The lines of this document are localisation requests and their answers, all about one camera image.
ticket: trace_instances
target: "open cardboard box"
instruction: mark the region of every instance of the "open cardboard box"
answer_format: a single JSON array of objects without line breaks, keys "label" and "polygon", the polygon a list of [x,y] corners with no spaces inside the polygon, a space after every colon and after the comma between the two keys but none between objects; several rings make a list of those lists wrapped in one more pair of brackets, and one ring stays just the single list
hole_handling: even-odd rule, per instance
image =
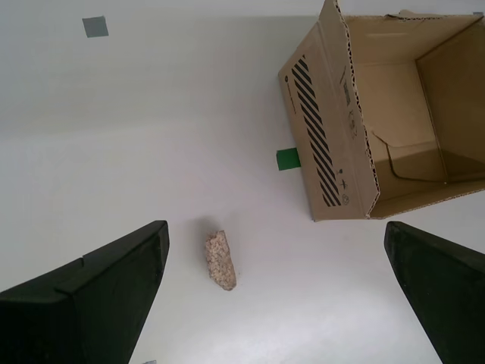
[{"label": "open cardboard box", "polygon": [[325,1],[279,73],[315,221],[485,189],[482,17],[343,17]]}]

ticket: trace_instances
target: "green tape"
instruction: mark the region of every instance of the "green tape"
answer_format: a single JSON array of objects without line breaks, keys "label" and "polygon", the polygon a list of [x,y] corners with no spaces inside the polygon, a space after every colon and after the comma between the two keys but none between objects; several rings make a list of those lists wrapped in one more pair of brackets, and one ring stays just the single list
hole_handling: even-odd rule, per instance
[{"label": "green tape", "polygon": [[278,162],[278,169],[280,171],[300,168],[302,166],[296,148],[278,150],[276,152],[276,160]]}]

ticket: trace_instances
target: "box flap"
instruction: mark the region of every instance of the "box flap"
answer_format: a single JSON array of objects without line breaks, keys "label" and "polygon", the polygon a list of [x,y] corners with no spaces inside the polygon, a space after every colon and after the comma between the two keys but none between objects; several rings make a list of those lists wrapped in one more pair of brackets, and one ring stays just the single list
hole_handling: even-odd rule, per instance
[{"label": "box flap", "polygon": [[356,64],[414,61],[480,19],[480,15],[346,17]]},{"label": "box flap", "polygon": [[400,196],[379,202],[371,213],[372,218],[388,218],[392,215],[401,214],[421,207],[433,205],[448,199],[468,195],[485,190],[485,180],[460,182],[445,185],[435,190]]},{"label": "box flap", "polygon": [[450,180],[485,172],[485,23],[417,61]]},{"label": "box flap", "polygon": [[393,148],[436,139],[414,62],[357,65],[355,74],[369,132]]},{"label": "box flap", "polygon": [[345,132],[361,209],[368,216],[379,197],[379,183],[368,144],[367,131],[362,122],[362,111],[355,86],[349,29],[336,1],[325,1],[318,24],[327,75],[338,108],[339,120],[334,122],[346,125]]}]

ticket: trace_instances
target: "cardboard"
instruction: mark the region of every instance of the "cardboard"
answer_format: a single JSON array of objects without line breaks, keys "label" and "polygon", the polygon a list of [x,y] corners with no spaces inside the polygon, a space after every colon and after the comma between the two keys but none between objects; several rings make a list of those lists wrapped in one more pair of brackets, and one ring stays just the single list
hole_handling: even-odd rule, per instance
[{"label": "cardboard", "polygon": [[344,18],[325,1],[279,73],[315,221],[485,190],[482,17]]}]

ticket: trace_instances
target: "perforated edge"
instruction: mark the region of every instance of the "perforated edge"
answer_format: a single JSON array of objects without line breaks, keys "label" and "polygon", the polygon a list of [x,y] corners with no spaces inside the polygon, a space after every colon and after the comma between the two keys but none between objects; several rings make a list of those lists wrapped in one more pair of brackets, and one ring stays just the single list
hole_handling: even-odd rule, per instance
[{"label": "perforated edge", "polygon": [[340,22],[343,24],[343,26],[346,29],[346,38],[347,38],[347,53],[349,56],[349,64],[350,64],[350,74],[352,76],[352,89],[354,91],[355,95],[355,103],[357,104],[358,107],[358,112],[361,115],[361,124],[364,129],[364,137],[365,137],[365,154],[367,155],[369,159],[369,165],[372,168],[372,172],[374,173],[374,182],[377,188],[377,194],[374,197],[374,201],[371,204],[371,207],[369,210],[365,213],[366,218],[371,218],[371,211],[373,208],[376,206],[376,203],[380,197],[380,187],[379,187],[379,181],[377,180],[377,172],[376,172],[376,166],[374,164],[374,159],[372,158],[372,151],[371,151],[371,146],[369,145],[369,138],[368,138],[368,133],[367,133],[367,128],[365,127],[364,124],[364,116],[362,115],[362,108],[361,108],[361,103],[360,103],[360,98],[358,97],[358,90],[357,90],[357,85],[355,83],[355,69],[354,69],[354,62],[352,60],[352,47],[350,44],[350,32],[349,32],[349,27],[347,26],[347,23],[345,22],[345,19],[343,18],[342,12],[340,10],[340,6],[337,3],[336,0],[333,0],[333,5],[335,6],[337,12],[339,13],[340,16]]}]

